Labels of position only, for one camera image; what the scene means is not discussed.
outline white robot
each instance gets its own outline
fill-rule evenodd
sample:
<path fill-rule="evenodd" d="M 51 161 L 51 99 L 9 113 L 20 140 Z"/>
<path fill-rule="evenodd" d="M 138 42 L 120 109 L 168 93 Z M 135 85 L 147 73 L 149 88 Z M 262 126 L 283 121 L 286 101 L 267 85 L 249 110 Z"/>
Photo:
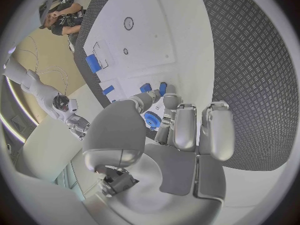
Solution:
<path fill-rule="evenodd" d="M 221 161 L 232 156 L 235 144 L 226 102 L 212 102 L 202 112 L 197 146 L 197 108 L 183 103 L 175 87 L 168 85 L 156 142 L 146 144 L 141 114 L 160 100 L 158 90 L 115 101 L 90 124 L 75 114 L 75 99 L 43 84 L 35 72 L 26 71 L 12 57 L 3 74 L 33 94 L 45 112 L 83 140 L 85 165 L 104 174 L 98 202 L 113 208 L 124 222 L 179 225 L 201 221 L 208 225 L 214 221 L 226 193 Z"/>

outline blue block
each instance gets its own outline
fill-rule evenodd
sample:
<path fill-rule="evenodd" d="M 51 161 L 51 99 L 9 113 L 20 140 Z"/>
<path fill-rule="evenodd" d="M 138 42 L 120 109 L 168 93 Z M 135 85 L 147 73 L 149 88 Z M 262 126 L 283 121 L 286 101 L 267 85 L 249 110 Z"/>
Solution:
<path fill-rule="evenodd" d="M 103 95 L 107 95 L 107 94 L 109 94 L 112 90 L 114 90 L 115 88 L 112 86 L 112 85 L 110 85 L 108 88 L 106 88 L 106 89 L 104 89 L 103 91 L 102 91 L 102 93 L 103 93 Z"/>
<path fill-rule="evenodd" d="M 96 73 L 102 69 L 102 67 L 99 65 L 97 58 L 94 54 L 89 55 L 85 58 L 87 64 L 89 65 L 89 68 L 91 69 L 92 73 Z"/>
<path fill-rule="evenodd" d="M 165 82 L 161 82 L 159 85 L 159 93 L 161 96 L 164 96 L 166 93 L 167 84 Z"/>
<path fill-rule="evenodd" d="M 152 91 L 151 85 L 150 85 L 149 83 L 145 83 L 145 84 L 144 84 L 143 86 L 141 86 L 139 89 L 140 89 L 140 91 L 141 91 L 142 93 Z"/>

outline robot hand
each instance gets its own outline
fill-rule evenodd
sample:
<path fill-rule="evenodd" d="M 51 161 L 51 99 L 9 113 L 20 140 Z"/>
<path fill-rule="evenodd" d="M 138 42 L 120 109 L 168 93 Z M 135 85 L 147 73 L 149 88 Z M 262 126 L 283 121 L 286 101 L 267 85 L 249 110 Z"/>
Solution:
<path fill-rule="evenodd" d="M 7 61 L 3 74 L 20 84 L 23 91 L 34 95 L 39 106 L 49 116 L 63 121 L 72 134 L 83 140 L 90 123 L 75 114 L 78 110 L 76 99 L 69 99 L 54 87 L 43 84 L 39 75 L 32 70 L 26 70 L 13 57 Z"/>

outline person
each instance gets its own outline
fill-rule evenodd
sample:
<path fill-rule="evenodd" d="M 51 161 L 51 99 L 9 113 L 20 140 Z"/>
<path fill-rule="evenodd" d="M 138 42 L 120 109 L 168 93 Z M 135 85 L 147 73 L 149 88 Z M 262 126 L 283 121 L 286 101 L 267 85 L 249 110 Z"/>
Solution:
<path fill-rule="evenodd" d="M 83 20 L 84 10 L 79 3 L 65 2 L 49 10 L 40 29 L 48 28 L 54 35 L 72 35 L 72 44 L 76 40 Z"/>

